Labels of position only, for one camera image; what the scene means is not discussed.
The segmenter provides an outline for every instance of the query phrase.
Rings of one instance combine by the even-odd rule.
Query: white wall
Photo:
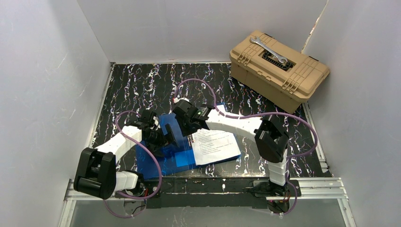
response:
[[[0,226],[54,227],[110,64],[75,0],[0,6]]]
[[[259,29],[301,50],[326,0],[78,0],[110,61],[229,61]]]
[[[305,49],[331,69],[310,107],[361,227],[401,222],[400,10],[393,0],[331,0]]]

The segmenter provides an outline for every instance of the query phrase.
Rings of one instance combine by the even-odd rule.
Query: black marbled surface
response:
[[[157,114],[171,113],[172,97],[177,85],[184,79],[198,78],[208,82],[214,88],[217,102],[224,102],[232,113],[249,115],[271,111],[281,111],[272,102],[230,77],[230,64],[142,64],[115,65],[108,87],[103,109],[97,125],[92,146],[96,147],[117,133],[115,117],[122,111],[139,112],[151,108]],[[205,85],[190,82],[180,88],[181,96],[199,106],[212,104],[211,92]],[[299,107],[295,115],[305,118],[304,110]],[[289,154],[298,154],[310,149],[313,144],[310,131],[298,121],[278,117],[290,135]],[[120,124],[125,123],[122,117]],[[225,163],[211,164],[206,167],[174,174],[174,176],[266,176],[267,162],[259,156],[256,144],[247,138],[237,138],[241,158]],[[296,177],[323,177],[317,154],[293,158],[290,163],[290,175]],[[135,170],[135,148],[120,159],[118,170]]]

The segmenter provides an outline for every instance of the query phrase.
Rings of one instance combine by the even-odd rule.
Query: wrench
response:
[[[274,52],[272,49],[270,49],[269,47],[267,47],[265,44],[262,43],[261,39],[259,37],[256,36],[256,39],[251,37],[251,43],[254,44],[258,44],[259,46],[261,46],[263,49],[267,50],[268,52],[270,52],[271,54],[273,54],[273,56],[283,65],[286,65],[288,62],[288,59],[286,57],[283,57],[281,55],[279,55],[278,53]]]

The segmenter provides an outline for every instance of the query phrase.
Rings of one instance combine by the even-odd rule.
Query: purple cable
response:
[[[293,119],[295,119],[295,120],[297,120],[297,121],[300,121],[302,124],[306,125],[307,128],[312,132],[312,134],[313,134],[313,136],[314,136],[314,138],[315,138],[315,142],[314,142],[312,148],[311,148],[309,151],[304,152],[304,153],[302,153],[302,154],[287,156],[287,159],[291,159],[291,158],[293,158],[293,157],[300,157],[300,156],[310,155],[310,154],[316,149],[316,147],[317,147],[317,140],[318,140],[318,139],[317,139],[317,134],[316,134],[315,130],[313,129],[313,127],[312,127],[307,121],[305,121],[304,119],[302,119],[302,118],[300,118],[300,117],[297,117],[297,116],[294,116],[294,115],[289,114],[289,113],[281,113],[281,112],[259,113],[259,114],[253,114],[253,115],[248,115],[248,116],[242,116],[242,117],[239,117],[239,118],[238,118],[238,116],[230,116],[230,115],[227,115],[227,114],[221,112],[221,111],[218,109],[218,107],[217,107],[217,98],[216,98],[216,94],[214,93],[212,87],[211,87],[209,84],[207,84],[204,80],[196,79],[196,78],[184,80],[183,82],[181,82],[181,83],[177,86],[177,89],[175,90],[175,93],[174,93],[174,98],[177,97],[181,85],[183,85],[184,83],[186,83],[186,82],[188,82],[188,81],[198,81],[198,82],[201,82],[201,83],[205,84],[205,85],[210,89],[210,91],[212,92],[214,108],[215,108],[221,115],[223,115],[224,117],[232,118],[232,119],[246,119],[246,118],[251,118],[251,117],[262,117],[262,116],[269,116],[269,115],[280,115],[280,116],[285,116],[285,117],[291,117],[291,118],[293,118]],[[296,192],[295,186],[294,186],[290,181],[288,181],[288,174],[286,175],[286,182],[294,188],[294,191],[295,191],[295,200],[294,200],[294,204],[291,206],[291,208],[290,208],[287,212],[285,212],[285,213],[283,213],[283,214],[288,214],[289,212],[291,212],[291,211],[294,209],[294,207],[295,207],[295,205],[296,205],[296,201],[297,201],[297,199],[298,199],[298,193]]]
[[[129,216],[123,216],[123,215],[119,215],[119,214],[114,213],[114,211],[112,211],[112,209],[110,209],[110,207],[109,207],[109,205],[107,204],[106,200],[103,200],[103,203],[105,204],[106,209],[107,209],[111,214],[113,214],[114,216],[116,216],[116,217],[118,217],[118,218],[133,218],[133,217],[137,216],[138,214],[142,213],[142,212],[145,210],[145,209],[143,209],[143,210],[139,211],[138,213],[132,214],[132,215],[129,215]]]
[[[138,141],[134,140],[133,138],[127,136],[124,132],[122,132],[120,126],[118,125],[118,120],[120,119],[120,117],[121,117],[123,114],[128,114],[128,113],[133,113],[133,114],[136,114],[137,116],[140,116],[137,112],[131,111],[131,110],[127,110],[127,111],[121,112],[121,113],[116,117],[116,119],[115,119],[115,126],[117,127],[117,130],[118,130],[119,133],[121,133],[121,135],[123,135],[125,138],[131,140],[132,142],[136,143],[138,146],[140,146],[142,149],[144,149],[144,150],[146,151],[146,153],[153,159],[153,161],[154,161],[155,164],[156,164],[157,171],[158,171],[158,173],[159,173],[159,184],[157,185],[156,190],[155,190],[152,194],[150,194],[150,195],[148,195],[148,196],[144,196],[144,197],[130,196],[130,195],[127,195],[127,194],[122,193],[122,192],[117,192],[117,193],[120,194],[120,195],[122,195],[122,196],[124,196],[124,197],[130,198],[130,199],[135,199],[135,200],[146,200],[146,199],[149,199],[149,198],[153,197],[154,195],[156,195],[157,192],[160,190],[160,187],[162,186],[162,170],[161,170],[161,168],[160,168],[160,165],[159,165],[159,163],[158,163],[156,157],[152,154],[152,152],[150,152],[149,149],[147,149],[147,148],[146,148],[145,146],[143,146],[141,143],[139,143]]]

